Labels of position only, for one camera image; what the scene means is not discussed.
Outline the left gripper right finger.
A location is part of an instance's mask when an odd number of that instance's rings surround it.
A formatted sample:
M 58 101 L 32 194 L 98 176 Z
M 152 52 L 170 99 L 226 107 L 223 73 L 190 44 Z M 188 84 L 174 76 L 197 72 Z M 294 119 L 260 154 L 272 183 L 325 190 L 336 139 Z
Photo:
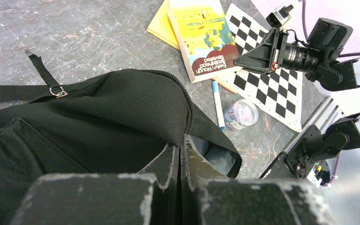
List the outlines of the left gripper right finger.
M 180 148 L 182 185 L 182 219 L 184 225 L 205 225 L 205 212 L 211 197 L 207 190 L 210 181 L 228 181 L 197 151 L 190 135 L 185 134 Z

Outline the yellow paperback novel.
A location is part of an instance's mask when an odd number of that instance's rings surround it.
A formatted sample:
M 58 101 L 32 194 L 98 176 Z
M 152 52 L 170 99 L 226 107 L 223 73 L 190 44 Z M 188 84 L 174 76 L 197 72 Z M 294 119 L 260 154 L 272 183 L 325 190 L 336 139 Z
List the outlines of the yellow paperback novel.
M 167 14 L 191 83 L 241 70 L 220 1 L 169 0 Z

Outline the black student backpack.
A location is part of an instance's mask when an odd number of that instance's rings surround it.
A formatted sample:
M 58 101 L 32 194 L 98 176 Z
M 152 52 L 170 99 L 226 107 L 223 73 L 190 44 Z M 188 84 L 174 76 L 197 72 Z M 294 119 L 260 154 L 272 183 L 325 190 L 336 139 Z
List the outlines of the black student backpack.
M 60 85 L 0 86 L 0 225 L 150 225 L 154 174 L 138 172 L 190 135 L 214 169 L 237 177 L 233 143 L 174 75 L 124 69 Z M 178 222 L 182 220 L 179 160 Z

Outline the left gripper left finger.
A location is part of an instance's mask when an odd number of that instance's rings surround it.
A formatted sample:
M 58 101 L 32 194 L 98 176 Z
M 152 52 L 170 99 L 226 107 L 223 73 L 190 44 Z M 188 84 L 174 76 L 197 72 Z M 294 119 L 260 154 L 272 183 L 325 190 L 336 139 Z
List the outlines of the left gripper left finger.
M 163 150 L 138 173 L 154 174 L 151 202 L 151 225 L 178 224 L 179 148 L 167 144 Z

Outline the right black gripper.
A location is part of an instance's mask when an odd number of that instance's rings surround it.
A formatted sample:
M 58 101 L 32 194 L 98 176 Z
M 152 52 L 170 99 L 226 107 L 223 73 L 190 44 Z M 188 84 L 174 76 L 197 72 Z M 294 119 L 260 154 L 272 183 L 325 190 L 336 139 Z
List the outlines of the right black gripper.
M 328 91 L 358 88 L 354 61 L 338 61 L 353 29 L 351 26 L 319 18 L 306 42 L 287 42 L 288 33 L 272 28 L 260 44 L 234 60 L 234 64 L 258 74 L 278 68 L 303 72 L 306 78 Z

